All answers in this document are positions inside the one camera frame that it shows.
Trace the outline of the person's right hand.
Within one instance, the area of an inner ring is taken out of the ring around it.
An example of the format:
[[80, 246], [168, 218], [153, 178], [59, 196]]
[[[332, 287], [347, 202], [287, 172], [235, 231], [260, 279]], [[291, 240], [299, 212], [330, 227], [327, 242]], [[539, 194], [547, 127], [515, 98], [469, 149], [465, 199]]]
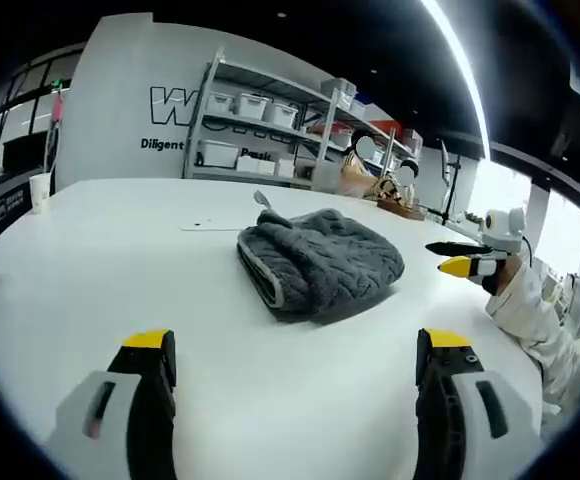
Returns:
[[491, 296], [504, 292], [524, 262], [518, 255], [509, 255], [505, 260], [496, 261], [495, 273], [481, 281], [482, 288]]

